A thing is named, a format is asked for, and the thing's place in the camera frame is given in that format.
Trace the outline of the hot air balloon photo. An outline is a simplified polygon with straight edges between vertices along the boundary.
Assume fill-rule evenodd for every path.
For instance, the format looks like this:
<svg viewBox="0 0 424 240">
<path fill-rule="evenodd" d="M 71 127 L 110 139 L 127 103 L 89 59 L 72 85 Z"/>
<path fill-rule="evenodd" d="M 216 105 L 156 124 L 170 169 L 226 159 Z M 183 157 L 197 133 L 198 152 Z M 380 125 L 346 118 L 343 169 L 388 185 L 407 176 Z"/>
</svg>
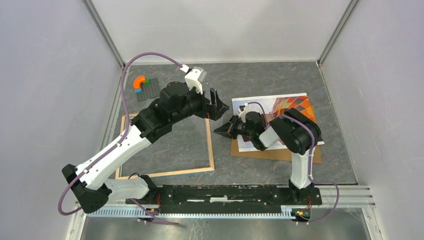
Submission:
<svg viewBox="0 0 424 240">
<path fill-rule="evenodd" d="M 286 109 L 294 108 L 308 117 L 311 121 L 315 122 L 312 119 L 311 104 L 308 99 L 308 96 L 304 93 L 294 94 L 294 95 L 274 95 L 274 96 L 258 96 L 258 97 L 244 97 L 244 98 L 234 98 L 232 99 L 232 106 L 234 108 L 234 115 L 238 115 L 239 106 L 249 103 L 250 110 L 259 112 L 260 114 L 265 115 L 266 123 L 269 123 L 275 117 L 282 115 Z M 267 114 L 273 113 L 271 119 L 267 119 Z M 254 148 L 251 142 L 248 142 L 245 138 L 238 136 L 236 138 L 238 143 L 238 148 L 242 152 L 248 151 L 258 151 Z M 322 142 L 322 134 L 318 139 L 318 143 Z M 287 147 L 280 141 L 271 146 L 271 149 L 286 149 Z"/>
</svg>

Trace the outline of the brown cardboard backing board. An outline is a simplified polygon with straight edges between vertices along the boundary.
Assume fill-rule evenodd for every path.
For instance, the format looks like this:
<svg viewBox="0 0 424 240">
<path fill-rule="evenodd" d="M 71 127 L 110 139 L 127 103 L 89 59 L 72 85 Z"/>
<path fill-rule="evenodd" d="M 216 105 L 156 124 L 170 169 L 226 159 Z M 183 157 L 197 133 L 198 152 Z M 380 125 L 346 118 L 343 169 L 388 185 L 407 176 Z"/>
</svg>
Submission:
<svg viewBox="0 0 424 240">
<path fill-rule="evenodd" d="M 315 109 L 312 106 L 312 119 L 315 121 Z M 274 113 L 266 114 L 267 119 L 271 119 Z M 278 160 L 278 161 L 292 161 L 292 154 L 287 148 L 276 148 L 272 149 L 272 147 L 267 148 L 264 151 L 255 150 L 255 151 L 240 151 L 239 150 L 239 140 L 232 139 L 231 147 L 230 147 L 230 155 L 244 158 L 257 158 L 257 159 L 265 159 L 265 160 Z M 314 151 L 314 157 L 312 162 L 314 164 L 322 164 L 321 150 L 319 146 L 316 146 Z"/>
</svg>

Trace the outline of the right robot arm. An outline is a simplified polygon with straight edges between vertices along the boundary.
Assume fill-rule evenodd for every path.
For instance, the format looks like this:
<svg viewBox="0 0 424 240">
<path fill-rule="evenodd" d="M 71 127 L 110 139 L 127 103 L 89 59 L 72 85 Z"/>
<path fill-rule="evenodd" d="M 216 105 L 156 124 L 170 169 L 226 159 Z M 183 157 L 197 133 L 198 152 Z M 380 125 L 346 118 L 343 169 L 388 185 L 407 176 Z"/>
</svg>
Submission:
<svg viewBox="0 0 424 240">
<path fill-rule="evenodd" d="M 264 114 L 252 110 L 243 111 L 233 115 L 213 132 L 229 139 L 241 136 L 259 151 L 265 151 L 277 142 L 282 142 L 291 151 L 292 159 L 289 199 L 295 204 L 302 204 L 309 198 L 315 187 L 312 161 L 322 132 L 314 121 L 300 111 L 288 108 L 269 123 L 266 123 Z"/>
</svg>

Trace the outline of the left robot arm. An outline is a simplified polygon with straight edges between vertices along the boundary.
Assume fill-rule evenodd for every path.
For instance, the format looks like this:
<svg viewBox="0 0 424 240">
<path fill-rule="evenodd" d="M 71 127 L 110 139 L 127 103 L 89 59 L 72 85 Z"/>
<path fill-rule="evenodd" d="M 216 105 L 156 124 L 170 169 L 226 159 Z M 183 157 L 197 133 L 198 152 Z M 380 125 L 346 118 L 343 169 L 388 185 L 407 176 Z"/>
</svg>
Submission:
<svg viewBox="0 0 424 240">
<path fill-rule="evenodd" d="M 170 133 L 174 124 L 197 116 L 217 121 L 229 106 L 219 99 L 214 88 L 210 99 L 196 87 L 173 81 L 160 91 L 147 108 L 127 122 L 125 130 L 106 148 L 86 162 L 66 165 L 62 174 L 68 182 L 66 191 L 72 191 L 86 214 L 102 208 L 109 201 L 126 199 L 153 203 L 157 198 L 155 185 L 148 176 L 113 180 L 109 176 L 136 153 L 149 147 Z"/>
</svg>

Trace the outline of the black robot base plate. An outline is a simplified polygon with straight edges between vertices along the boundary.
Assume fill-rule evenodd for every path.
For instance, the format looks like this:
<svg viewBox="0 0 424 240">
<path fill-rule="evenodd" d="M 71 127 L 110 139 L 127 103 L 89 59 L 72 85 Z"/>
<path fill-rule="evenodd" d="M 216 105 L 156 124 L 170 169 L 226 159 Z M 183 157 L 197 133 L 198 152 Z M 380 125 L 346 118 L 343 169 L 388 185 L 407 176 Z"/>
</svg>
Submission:
<svg viewBox="0 0 424 240">
<path fill-rule="evenodd" d="M 276 214 L 282 206 L 320 206 L 319 188 L 307 198 L 291 198 L 289 185 L 162 185 L 137 199 L 161 214 Z"/>
</svg>

